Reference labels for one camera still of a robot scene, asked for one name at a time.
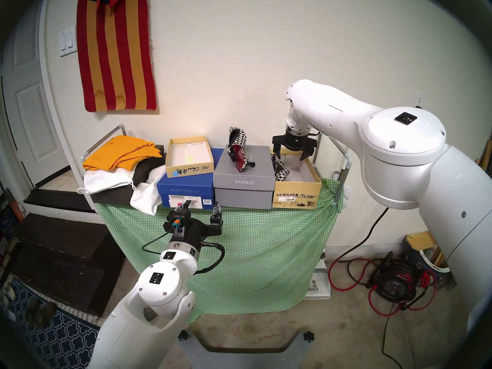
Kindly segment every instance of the light switch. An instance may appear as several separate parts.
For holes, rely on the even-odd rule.
[[[72,42],[72,34],[71,33],[68,33],[65,37],[65,44],[66,44],[66,48],[70,48],[70,47],[73,47],[73,42]]]
[[[58,33],[58,51],[60,57],[77,51],[77,34],[74,27]]]
[[[63,33],[60,33],[58,34],[58,50],[62,52],[65,49],[65,36],[63,35]]]

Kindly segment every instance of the white door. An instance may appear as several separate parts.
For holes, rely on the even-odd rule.
[[[35,2],[7,40],[2,88],[12,137],[36,185],[69,165],[46,102],[39,61],[41,1]]]

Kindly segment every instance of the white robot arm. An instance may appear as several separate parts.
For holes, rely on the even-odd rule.
[[[188,289],[188,279],[212,270],[225,256],[222,245],[204,242],[222,232],[218,203],[210,225],[191,218],[189,204],[187,200],[167,216],[164,230],[173,234],[167,248],[157,263],[142,272],[134,288],[102,325],[88,369],[157,368],[184,329],[196,302],[195,293]],[[196,271],[203,246],[215,247],[221,255],[210,267]],[[146,308],[151,308],[157,317],[148,321]]]
[[[371,197],[394,209],[420,208],[469,309],[487,295],[492,279],[492,180],[446,144],[438,118],[420,108],[383,110],[309,80],[294,83],[285,98],[291,108],[285,135],[273,138],[276,153],[284,145],[302,150],[302,159],[311,155],[316,146],[308,137],[311,127],[347,145],[359,156]],[[145,269],[118,303],[99,331],[88,368],[161,364],[196,301],[186,285],[197,269],[196,243],[203,244],[211,234],[188,235],[175,242],[175,230],[177,239],[171,239],[160,261]],[[146,307],[160,317],[147,321]]]
[[[468,308],[486,296],[492,282],[492,180],[446,144],[436,116],[421,108],[381,109],[310,80],[291,85],[285,99],[290,113],[277,141],[309,155],[314,127],[347,145],[359,156],[372,198],[393,209],[419,207]]]

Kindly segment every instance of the green checkered tablecloth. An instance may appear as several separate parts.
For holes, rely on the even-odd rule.
[[[204,313],[282,311],[305,296],[314,267],[342,210],[331,209],[338,182],[322,179],[314,210],[222,208],[222,235],[207,238],[225,248],[224,260],[212,271],[188,281],[197,303],[188,322]],[[141,247],[162,235],[168,208],[158,206],[155,216],[130,206],[97,204],[97,210],[130,263],[141,273],[159,256]],[[209,223],[211,210],[191,210],[192,217]],[[148,249],[163,251],[170,236]],[[219,258],[214,248],[202,248],[198,269]]]

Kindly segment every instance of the yellow cloth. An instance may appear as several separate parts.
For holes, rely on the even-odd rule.
[[[161,157],[159,149],[149,141],[132,136],[116,136],[87,157],[82,166],[87,170],[124,168],[132,170],[142,160]]]

